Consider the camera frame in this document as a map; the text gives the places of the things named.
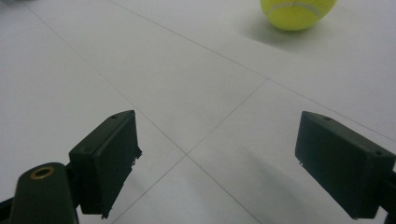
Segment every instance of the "white floor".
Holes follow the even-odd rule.
[[[352,220],[294,157],[301,112],[396,153],[396,1],[339,1],[284,33],[258,0],[0,0],[0,200],[108,116],[136,111],[137,161],[109,219]]]

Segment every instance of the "tennis ball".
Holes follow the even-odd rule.
[[[322,19],[336,0],[261,0],[262,12],[276,28],[306,29]]]

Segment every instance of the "black mount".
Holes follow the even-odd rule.
[[[15,197],[0,203],[0,224],[74,224],[83,214],[108,217],[134,161],[134,111],[113,115],[70,152],[70,162],[39,165],[19,178]]]
[[[303,112],[295,155],[305,170],[354,219],[396,224],[396,156],[334,119]]]

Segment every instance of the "tile grout line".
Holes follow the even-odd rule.
[[[367,129],[367,130],[369,130],[369,131],[371,131],[371,132],[373,132],[373,133],[376,133],[376,134],[378,134],[378,135],[380,135],[380,136],[382,136],[382,137],[388,139],[388,140],[391,141],[391,142],[396,143],[396,140],[393,140],[392,138],[390,138],[390,137],[388,137],[388,136],[385,136],[384,134],[379,133],[379,132],[377,132],[377,131],[371,129],[371,128],[369,128],[369,127],[367,127],[367,126],[365,126],[365,125],[363,125],[363,124],[357,122],[357,121],[354,120],[354,119],[350,119],[349,117],[342,115],[341,113],[335,111],[334,109],[331,109],[331,108],[327,107],[326,105],[323,105],[323,104],[321,104],[321,103],[319,103],[319,102],[316,102],[315,100],[312,100],[312,99],[310,99],[310,98],[308,98],[308,97],[302,95],[301,93],[299,93],[299,92],[297,92],[297,91],[294,91],[294,90],[292,90],[292,89],[289,89],[288,87],[284,86],[284,85],[281,84],[281,83],[278,83],[278,82],[272,80],[271,78],[268,78],[268,80],[274,82],[276,85],[278,85],[278,86],[280,86],[280,87],[282,87],[282,88],[284,88],[284,89],[286,89],[286,90],[288,90],[288,91],[291,91],[291,92],[293,92],[293,93],[295,93],[295,94],[297,94],[297,95],[299,95],[299,96],[305,98],[306,100],[308,100],[308,101],[310,101],[310,102],[312,102],[312,103],[314,103],[314,104],[316,104],[316,105],[320,105],[320,106],[322,106],[323,108],[328,109],[329,111],[333,112],[334,114],[336,114],[336,115],[338,115],[338,116],[340,116],[340,117],[342,117],[342,118],[344,118],[344,119],[348,119],[348,120],[350,120],[350,121],[352,121],[352,122],[354,122],[354,123],[360,125],[361,127],[365,128],[365,129]]]
[[[213,49],[210,49],[209,47],[206,47],[206,46],[204,46],[204,45],[202,45],[202,44],[200,44],[200,43],[198,43],[198,42],[196,42],[196,41],[193,41],[192,39],[189,39],[189,38],[187,38],[187,37],[184,36],[184,35],[181,35],[181,34],[175,32],[175,31],[173,31],[173,30],[171,30],[171,29],[169,29],[169,28],[166,28],[166,27],[160,25],[159,23],[157,23],[157,22],[155,22],[155,21],[152,21],[152,20],[150,20],[150,19],[148,19],[148,18],[146,18],[146,17],[144,17],[144,16],[142,16],[142,15],[140,15],[140,14],[138,14],[138,13],[136,13],[136,12],[134,12],[134,11],[128,9],[128,8],[126,8],[126,7],[123,7],[122,5],[120,5],[120,4],[118,4],[118,3],[115,3],[115,2],[113,2],[113,1],[111,1],[111,0],[107,0],[107,1],[110,2],[110,3],[112,3],[112,4],[114,4],[114,5],[116,5],[116,6],[118,6],[118,7],[123,8],[124,10],[127,10],[127,11],[129,11],[129,12],[135,14],[136,16],[142,18],[142,19],[145,20],[145,21],[149,21],[149,22],[151,22],[152,24],[157,25],[157,26],[163,28],[164,30],[167,30],[168,32],[170,32],[170,33],[172,33],[172,34],[174,34],[174,35],[177,35],[177,36],[182,37],[183,39],[186,39],[186,40],[190,41],[191,43],[193,43],[193,44],[195,44],[195,45],[197,45],[197,46],[199,46],[199,47],[201,47],[201,48],[207,49],[207,50],[209,50],[210,52],[217,54],[217,55],[220,56],[221,58],[226,59],[227,61],[230,61],[230,62],[232,62],[232,63],[235,63],[235,64],[237,64],[237,65],[239,65],[239,66],[241,66],[241,67],[247,69],[248,71],[250,71],[250,72],[252,72],[252,73],[258,75],[259,77],[268,78],[268,77],[266,77],[266,76],[264,76],[264,75],[262,75],[262,74],[260,74],[260,73],[257,73],[256,71],[252,70],[251,68],[248,68],[248,67],[242,65],[241,63],[238,63],[238,62],[236,62],[236,61],[234,61],[234,60],[232,60],[232,59],[230,59],[230,58],[228,58],[228,57],[226,57],[226,56],[224,56],[224,55],[222,55],[222,54],[220,54],[220,53],[214,51]]]
[[[136,204],[137,202],[139,202],[139,200],[141,199],[141,198],[143,198],[143,196],[145,196],[146,195],[146,193],[147,192],[149,192],[152,188],[154,188],[154,186],[156,186],[157,185],[157,183],[158,182],[160,182],[160,180],[162,180],[168,173],[170,173],[178,164],[180,164],[180,162],[181,161],[183,161],[184,160],[184,158],[186,158],[186,157],[188,157],[188,155],[187,154],[184,154],[184,156],[179,160],[179,161],[177,161],[163,176],[161,176],[157,181],[155,181],[155,183],[153,184],[153,185],[151,185],[151,187],[149,187],[138,199],[136,199],[127,209],[125,209],[125,211],[123,211],[113,222],[112,222],[112,224],[113,223],[116,223],[117,222],[117,220],[119,220],[120,219],[120,217],[122,217],[122,215],[124,215],[126,212],[128,212],[128,210],[132,207],[132,206],[134,206],[134,204]]]
[[[45,24],[54,34],[56,34],[66,45],[69,47],[74,53],[77,54],[77,56],[85,63],[87,64],[99,77],[101,77],[105,82],[107,82],[125,101],[127,101],[131,106],[134,107],[135,110],[137,110],[140,114],[143,115],[154,127],[156,127],[167,139],[169,139],[179,150],[181,150],[183,153],[183,149],[181,149],[171,138],[169,138],[149,117],[147,117],[134,103],[132,103],[128,97],[126,97],[116,86],[113,85],[112,82],[110,82],[101,72],[99,72],[95,67],[93,67],[84,57],[82,57],[72,46],[67,43],[66,40],[64,40],[58,33],[56,33],[45,21],[43,21],[42,24]]]
[[[198,164],[198,162],[196,162],[195,160],[193,160],[189,155],[187,155],[187,158],[189,158],[190,160],[192,160],[194,163],[195,163],[195,165],[197,165],[205,174],[207,174],[213,181],[215,181],[215,183],[216,184],[218,184],[218,186],[219,187],[221,187],[222,188],[222,190],[224,190],[234,201],[236,201],[238,204],[239,204],[239,206],[241,206],[243,209],[245,209],[258,223],[260,223],[260,224],[262,224],[255,216],[253,216],[253,214],[251,214],[249,211],[248,211],[248,209],[244,206],[244,205],[242,205],[240,202],[238,202],[238,200],[236,200],[235,199],[235,197],[230,193],[230,192],[228,192],[215,178],[213,178],[213,176],[212,175],[210,175],[205,169],[203,169],[199,164]]]
[[[216,125],[207,135],[205,135],[192,149],[190,149],[188,152],[187,152],[187,155],[189,155],[196,147],[198,147],[202,142],[204,142],[205,140],[206,140],[206,138],[210,135],[210,134],[212,134],[228,117],[230,117],[231,116],[231,114],[233,114],[233,112],[235,111],[235,110],[237,110],[248,98],[250,98],[256,91],[258,91],[259,90],[259,88],[261,88],[267,81],[270,81],[270,79],[268,79],[268,78],[266,78],[263,82],[262,82],[262,84],[260,84],[250,95],[248,95],[246,98],[245,98],[245,100],[243,100],[238,106],[236,106],[230,113],[228,113],[228,115],[224,118],[224,119],[222,119],[220,122],[219,122],[219,124],[218,125]]]
[[[137,110],[140,114],[142,114],[143,117],[145,117],[157,130],[159,130],[169,141],[171,141],[183,154],[184,156],[177,161],[163,176],[161,176],[154,184],[152,184],[136,201],[134,201],[124,212],[122,212],[112,223],[115,223],[124,213],[126,213],[135,203],[137,203],[150,189],[152,189],[160,180],[162,180],[170,171],[172,171],[184,158],[187,157],[187,153],[181,149],[171,138],[169,138],[151,119],[149,119],[140,109],[138,109],[137,106],[135,106],[119,89],[117,89],[107,78],[103,76],[102,73],[97,71],[89,62],[87,62],[78,52],[74,50],[61,36],[58,35],[51,27],[47,25],[46,22],[43,21],[43,23],[51,29],[53,33],[55,33],[71,50],[73,50],[81,60],[86,63],[93,71],[100,76],[105,82],[107,82],[125,101],[127,101],[131,106],[134,107],[135,110]]]
[[[15,35],[11,35],[11,36],[9,36],[9,37],[6,37],[6,38],[0,40],[0,44],[5,43],[7,40],[9,40],[9,39],[11,39],[11,38],[13,38],[13,37],[15,37],[15,36],[18,36],[18,35],[22,35],[22,34],[24,34],[24,33],[27,33],[27,32],[29,32],[30,30],[33,30],[34,28],[36,28],[37,26],[43,25],[43,24],[44,24],[44,22],[41,21],[40,23],[38,23],[38,24],[36,24],[36,25],[33,25],[33,26],[27,28],[26,30],[20,31],[20,32],[16,33]]]
[[[313,102],[313,103],[315,103],[315,104],[317,104],[317,105],[323,106],[324,108],[329,109],[329,110],[332,111],[333,113],[335,113],[335,114],[337,114],[337,115],[339,115],[339,116],[341,116],[341,117],[343,117],[343,118],[345,118],[345,119],[348,119],[348,120],[350,120],[350,121],[352,121],[352,122],[354,122],[354,123],[356,123],[356,124],[359,124],[361,127],[366,128],[366,129],[370,130],[371,132],[376,133],[376,134],[379,134],[380,136],[385,137],[385,138],[388,139],[389,141],[395,142],[395,143],[396,143],[396,140],[393,140],[391,137],[385,136],[385,135],[382,134],[382,133],[379,133],[379,132],[377,132],[377,131],[375,131],[375,130],[373,130],[373,129],[371,129],[371,128],[368,128],[367,126],[365,126],[365,125],[363,125],[363,124],[357,122],[356,120],[350,119],[350,118],[348,118],[347,116],[344,116],[344,115],[342,115],[341,113],[339,113],[339,112],[337,112],[337,111],[335,111],[335,110],[333,110],[333,109],[330,109],[330,108],[327,107],[326,105],[323,105],[323,104],[321,104],[321,103],[318,103],[318,102],[316,102],[315,100],[312,100],[312,99],[310,99],[310,98],[308,98],[308,97],[306,97],[306,96],[300,94],[299,92],[294,91],[294,90],[292,90],[292,89],[290,89],[290,88],[288,88],[288,87],[286,87],[286,86],[284,86],[284,85],[282,85],[282,84],[280,84],[280,83],[274,81],[274,80],[271,79],[270,77],[266,77],[265,75],[262,75],[262,74],[260,74],[260,73],[258,73],[258,72],[256,72],[256,71],[254,71],[253,69],[248,68],[248,67],[242,65],[241,63],[238,63],[238,62],[236,62],[236,61],[234,61],[234,60],[232,60],[232,59],[230,59],[230,58],[228,58],[228,57],[226,57],[226,56],[224,56],[224,55],[222,55],[222,54],[220,54],[220,53],[214,51],[213,49],[210,49],[209,47],[206,47],[206,46],[204,46],[204,45],[202,45],[202,44],[200,44],[200,43],[198,43],[198,42],[196,42],[196,41],[193,41],[192,39],[189,39],[189,38],[187,38],[186,36],[177,33],[176,31],[173,31],[173,30],[171,30],[171,29],[169,29],[169,28],[166,28],[166,27],[160,25],[158,22],[152,21],[152,20],[150,20],[150,19],[148,19],[148,18],[146,18],[146,17],[144,17],[144,16],[142,16],[142,15],[140,15],[140,14],[138,14],[138,13],[136,13],[136,12],[134,12],[134,11],[128,9],[128,8],[126,8],[126,7],[121,6],[121,5],[118,4],[118,3],[115,3],[115,2],[113,2],[113,1],[111,1],[111,0],[107,0],[107,1],[110,2],[110,3],[113,3],[113,4],[116,5],[116,6],[122,7],[122,8],[124,8],[125,10],[130,11],[131,13],[134,13],[136,16],[138,16],[138,17],[140,17],[140,18],[142,18],[142,19],[144,19],[144,20],[146,20],[146,21],[149,21],[149,22],[151,22],[151,23],[153,23],[153,24],[155,24],[155,25],[157,25],[157,26],[159,26],[159,27],[162,27],[163,29],[165,29],[165,30],[167,30],[167,31],[169,31],[169,32],[171,32],[171,33],[173,33],[173,34],[175,34],[175,35],[178,35],[178,36],[182,37],[182,38],[184,38],[184,39],[190,41],[191,43],[194,43],[194,44],[196,44],[196,45],[198,45],[198,46],[200,46],[200,47],[202,47],[202,48],[204,48],[204,49],[207,49],[207,50],[209,50],[209,51],[211,51],[211,52],[213,52],[213,53],[219,55],[220,57],[222,57],[222,58],[224,58],[224,59],[226,59],[226,60],[228,60],[228,61],[230,61],[230,62],[232,62],[232,63],[236,63],[236,64],[238,64],[239,66],[241,66],[241,67],[243,67],[243,68],[246,68],[248,71],[250,71],[250,72],[252,72],[252,73],[254,73],[254,74],[256,74],[256,75],[258,75],[258,76],[260,76],[260,77],[267,78],[267,79],[269,79],[270,81],[274,82],[275,84],[281,86],[282,88],[284,88],[284,89],[286,89],[286,90],[289,90],[289,91],[291,91],[291,92],[294,92],[294,93],[298,94],[299,96],[301,96],[301,97],[303,97],[303,98],[305,98],[305,99],[307,99],[307,100],[309,100],[309,101],[311,101],[311,102]]]

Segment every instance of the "tile floor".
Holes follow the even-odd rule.
[[[144,155],[89,223],[352,220],[294,158],[301,112],[396,153],[396,2],[339,1],[274,29],[258,0],[0,0],[0,200],[108,116]]]

